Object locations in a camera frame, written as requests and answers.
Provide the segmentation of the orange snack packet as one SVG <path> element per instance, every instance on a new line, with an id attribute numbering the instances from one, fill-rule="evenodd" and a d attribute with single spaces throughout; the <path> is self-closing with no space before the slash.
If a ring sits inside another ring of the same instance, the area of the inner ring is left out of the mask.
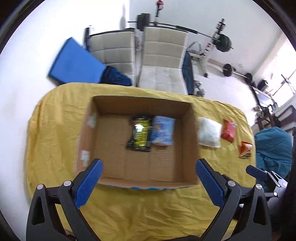
<path id="1" fill-rule="evenodd" d="M 251 143 L 242 141 L 240 150 L 239 150 L 239 158 L 248 159 L 251 157 L 253 145 Z"/>

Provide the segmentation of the white soft pouch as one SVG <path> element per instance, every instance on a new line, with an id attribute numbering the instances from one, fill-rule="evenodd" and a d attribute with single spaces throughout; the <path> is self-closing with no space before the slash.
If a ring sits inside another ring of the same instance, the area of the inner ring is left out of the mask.
<path id="1" fill-rule="evenodd" d="M 220 148 L 222 125 L 214 120 L 198 117 L 198 142 L 210 148 Z"/>

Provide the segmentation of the red snack packet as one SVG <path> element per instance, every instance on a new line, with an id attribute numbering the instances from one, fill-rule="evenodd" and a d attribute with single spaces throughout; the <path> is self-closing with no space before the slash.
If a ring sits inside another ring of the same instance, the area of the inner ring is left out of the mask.
<path id="1" fill-rule="evenodd" d="M 234 137 L 236 133 L 236 123 L 225 119 L 223 123 L 223 130 L 221 133 L 221 138 L 229 142 L 234 142 Z"/>

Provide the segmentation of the black shoe wipe pack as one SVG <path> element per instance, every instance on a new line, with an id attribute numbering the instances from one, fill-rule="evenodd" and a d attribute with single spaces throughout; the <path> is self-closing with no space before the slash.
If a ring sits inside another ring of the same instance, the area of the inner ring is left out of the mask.
<path id="1" fill-rule="evenodd" d="M 133 151 L 150 152 L 152 117 L 136 115 L 130 118 L 132 124 L 132 137 L 127 142 L 126 148 Z"/>

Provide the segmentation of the light blue tissue pack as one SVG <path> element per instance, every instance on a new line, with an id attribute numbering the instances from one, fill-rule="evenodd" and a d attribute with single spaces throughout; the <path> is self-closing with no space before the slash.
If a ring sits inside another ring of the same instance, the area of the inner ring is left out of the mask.
<path id="1" fill-rule="evenodd" d="M 174 140 L 175 119 L 155 116 L 152 125 L 151 142 L 158 146 L 171 146 Z"/>

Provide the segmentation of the open cardboard box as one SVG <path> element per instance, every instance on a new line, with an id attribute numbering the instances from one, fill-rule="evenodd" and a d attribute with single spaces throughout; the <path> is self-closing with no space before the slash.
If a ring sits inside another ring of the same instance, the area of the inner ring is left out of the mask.
<path id="1" fill-rule="evenodd" d="M 78 137 L 74 173 L 102 161 L 99 184 L 134 189 L 191 187 L 199 180 L 193 105 L 132 96 L 94 96 Z"/>

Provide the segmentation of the small black speaker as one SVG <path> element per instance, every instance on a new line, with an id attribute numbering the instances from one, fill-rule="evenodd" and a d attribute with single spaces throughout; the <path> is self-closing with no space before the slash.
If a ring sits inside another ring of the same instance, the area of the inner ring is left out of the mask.
<path id="1" fill-rule="evenodd" d="M 268 82 L 266 80 L 261 80 L 258 85 L 257 85 L 257 89 L 259 89 L 260 91 L 264 91 L 266 90 L 268 87 Z"/>

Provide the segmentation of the chrome dumbbell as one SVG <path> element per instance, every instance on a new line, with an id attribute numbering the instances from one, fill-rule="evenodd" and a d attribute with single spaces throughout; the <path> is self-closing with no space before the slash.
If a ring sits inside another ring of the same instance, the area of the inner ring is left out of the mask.
<path id="1" fill-rule="evenodd" d="M 199 80 L 194 80 L 194 95 L 197 97 L 204 97 L 206 90 L 202 88 L 202 83 Z"/>

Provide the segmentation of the short barbell on floor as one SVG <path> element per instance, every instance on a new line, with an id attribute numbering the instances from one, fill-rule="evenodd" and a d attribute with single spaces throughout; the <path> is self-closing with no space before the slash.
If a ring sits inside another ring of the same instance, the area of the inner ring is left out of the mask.
<path id="1" fill-rule="evenodd" d="M 241 74 L 233 69 L 230 64 L 225 64 L 222 68 L 222 72 L 225 77 L 230 77 L 232 74 L 238 75 L 244 78 L 246 84 L 250 85 L 253 81 L 253 77 L 251 73 Z"/>

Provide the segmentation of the dark blue knitted cloth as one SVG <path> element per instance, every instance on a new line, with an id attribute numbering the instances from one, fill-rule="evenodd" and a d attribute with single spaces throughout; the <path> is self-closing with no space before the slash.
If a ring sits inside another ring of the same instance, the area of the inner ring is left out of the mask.
<path id="1" fill-rule="evenodd" d="M 107 66 L 105 68 L 100 78 L 100 83 L 121 86 L 132 86 L 132 80 L 112 66 Z"/>

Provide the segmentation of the black blue weight bench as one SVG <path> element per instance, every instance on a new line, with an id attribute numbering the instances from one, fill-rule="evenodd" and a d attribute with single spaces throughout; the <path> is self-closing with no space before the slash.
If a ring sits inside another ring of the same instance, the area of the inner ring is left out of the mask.
<path id="1" fill-rule="evenodd" d="M 192 60 L 189 52 L 185 52 L 184 61 L 182 65 L 182 74 L 187 87 L 189 95 L 195 94 L 194 74 L 192 68 Z"/>

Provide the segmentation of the blue foam mat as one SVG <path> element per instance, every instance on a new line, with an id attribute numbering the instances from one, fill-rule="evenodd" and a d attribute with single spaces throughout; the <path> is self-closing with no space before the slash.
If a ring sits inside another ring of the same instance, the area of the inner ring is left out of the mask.
<path id="1" fill-rule="evenodd" d="M 59 51 L 48 76 L 62 84 L 99 83 L 105 69 L 106 66 L 75 39 L 69 38 Z"/>

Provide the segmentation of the long barbell with plates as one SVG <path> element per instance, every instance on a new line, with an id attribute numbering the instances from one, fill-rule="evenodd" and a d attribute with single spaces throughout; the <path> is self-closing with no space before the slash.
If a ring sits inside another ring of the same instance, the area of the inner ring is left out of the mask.
<path id="1" fill-rule="evenodd" d="M 140 15 L 137 15 L 137 19 L 135 21 L 128 21 L 128 23 L 133 23 L 137 25 L 137 29 L 140 30 L 141 32 L 144 31 L 144 29 L 148 26 L 160 26 L 160 27 L 169 27 L 169 28 L 174 28 L 177 30 L 193 33 L 195 35 L 202 35 L 204 37 L 207 37 L 211 39 L 211 43 L 216 46 L 216 49 L 220 52 L 228 52 L 232 47 L 232 41 L 227 35 L 224 35 L 222 32 L 225 28 L 225 19 L 222 18 L 221 21 L 218 22 L 216 26 L 216 32 L 214 33 L 213 36 L 206 35 L 204 33 L 201 33 L 197 30 L 179 26 L 179 25 L 172 25 L 172 24 L 167 24 L 167 23 L 160 23 L 158 21 L 150 21 L 150 14 L 146 13 L 141 13 Z"/>

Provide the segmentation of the left beige padded chair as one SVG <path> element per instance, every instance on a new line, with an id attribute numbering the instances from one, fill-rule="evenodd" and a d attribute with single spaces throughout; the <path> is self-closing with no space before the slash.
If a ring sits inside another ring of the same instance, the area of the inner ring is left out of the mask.
<path id="1" fill-rule="evenodd" d="M 137 67 L 135 51 L 135 29 L 108 31 L 87 35 L 84 45 L 97 60 L 112 66 L 131 79 L 136 86 Z"/>

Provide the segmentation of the right beige padded chair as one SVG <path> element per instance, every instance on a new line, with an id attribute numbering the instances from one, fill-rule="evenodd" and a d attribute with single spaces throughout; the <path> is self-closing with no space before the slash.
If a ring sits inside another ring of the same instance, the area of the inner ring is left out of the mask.
<path id="1" fill-rule="evenodd" d="M 189 34 L 167 27 L 146 27 L 142 39 L 142 61 L 137 85 L 187 95 L 182 65 Z"/>

